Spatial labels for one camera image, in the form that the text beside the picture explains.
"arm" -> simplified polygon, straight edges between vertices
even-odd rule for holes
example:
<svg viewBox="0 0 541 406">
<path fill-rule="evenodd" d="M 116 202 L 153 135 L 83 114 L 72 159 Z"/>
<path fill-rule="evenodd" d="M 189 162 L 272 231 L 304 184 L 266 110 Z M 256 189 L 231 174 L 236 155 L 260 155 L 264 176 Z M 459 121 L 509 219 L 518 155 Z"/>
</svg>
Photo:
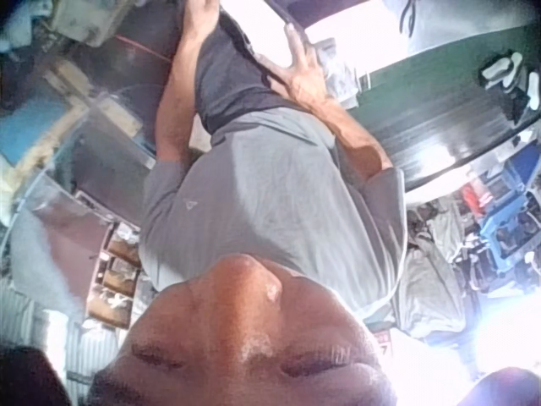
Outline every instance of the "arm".
<svg viewBox="0 0 541 406">
<path fill-rule="evenodd" d="M 172 61 L 156 116 L 158 161 L 189 165 L 189 138 L 195 116 L 195 71 L 203 42 L 216 28 L 219 0 L 188 0 L 183 34 Z"/>
<path fill-rule="evenodd" d="M 380 143 L 327 93 L 323 70 L 314 48 L 305 48 L 292 25 L 286 26 L 286 34 L 293 55 L 291 68 L 281 68 L 261 55 L 256 56 L 258 62 L 281 81 L 269 77 L 270 87 L 311 112 L 331 130 L 361 179 L 368 180 L 392 167 Z"/>
</svg>

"leg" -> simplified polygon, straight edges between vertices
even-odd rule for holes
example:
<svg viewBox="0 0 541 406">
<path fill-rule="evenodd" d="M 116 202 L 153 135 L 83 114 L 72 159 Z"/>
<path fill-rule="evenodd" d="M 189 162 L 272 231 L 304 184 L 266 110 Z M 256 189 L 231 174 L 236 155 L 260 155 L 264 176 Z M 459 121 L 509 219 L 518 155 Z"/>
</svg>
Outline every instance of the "leg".
<svg viewBox="0 0 541 406">
<path fill-rule="evenodd" d="M 220 127 L 248 112 L 297 108 L 265 85 L 265 71 L 253 60 L 235 23 L 224 13 L 206 40 L 195 77 L 196 107 L 205 129 Z"/>
</svg>

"eye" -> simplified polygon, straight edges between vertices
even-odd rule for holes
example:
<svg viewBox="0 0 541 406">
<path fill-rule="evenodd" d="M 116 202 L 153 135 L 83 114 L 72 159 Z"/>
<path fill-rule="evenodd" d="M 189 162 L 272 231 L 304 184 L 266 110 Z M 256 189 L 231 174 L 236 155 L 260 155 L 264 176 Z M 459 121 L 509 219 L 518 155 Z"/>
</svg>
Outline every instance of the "eye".
<svg viewBox="0 0 541 406">
<path fill-rule="evenodd" d="M 281 370 L 291 378 L 318 375 L 328 370 L 343 368 L 356 362 L 349 348 L 329 348 L 316 350 L 292 357 L 281 366 Z"/>
<path fill-rule="evenodd" d="M 167 370 L 177 370 L 184 366 L 184 362 L 174 359 L 165 354 L 161 348 L 152 345 L 132 344 L 132 355 L 148 365 Z"/>
</svg>

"gray t-shirt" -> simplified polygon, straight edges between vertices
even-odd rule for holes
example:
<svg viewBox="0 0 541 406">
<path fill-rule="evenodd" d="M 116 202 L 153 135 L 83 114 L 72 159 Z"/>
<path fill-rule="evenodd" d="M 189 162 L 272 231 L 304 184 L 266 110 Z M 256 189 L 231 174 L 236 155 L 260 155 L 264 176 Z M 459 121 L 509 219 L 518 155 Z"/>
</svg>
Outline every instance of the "gray t-shirt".
<svg viewBox="0 0 541 406">
<path fill-rule="evenodd" d="M 406 243 L 402 171 L 361 182 L 328 128 L 287 108 L 237 118 L 212 144 L 189 171 L 158 162 L 145 182 L 140 256 L 157 289 L 243 253 L 334 290 L 362 318 L 391 298 Z"/>
</svg>

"nose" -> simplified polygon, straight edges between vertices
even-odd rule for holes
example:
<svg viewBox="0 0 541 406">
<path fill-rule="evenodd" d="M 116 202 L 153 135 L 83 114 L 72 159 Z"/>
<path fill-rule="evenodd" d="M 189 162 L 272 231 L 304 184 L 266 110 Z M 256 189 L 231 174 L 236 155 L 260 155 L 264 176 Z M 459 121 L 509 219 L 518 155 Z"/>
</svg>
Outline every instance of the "nose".
<svg viewBox="0 0 541 406">
<path fill-rule="evenodd" d="M 229 256 L 201 278 L 199 308 L 206 358 L 216 373 L 248 373 L 250 360 L 271 357 L 280 330 L 280 279 L 248 255 Z"/>
</svg>

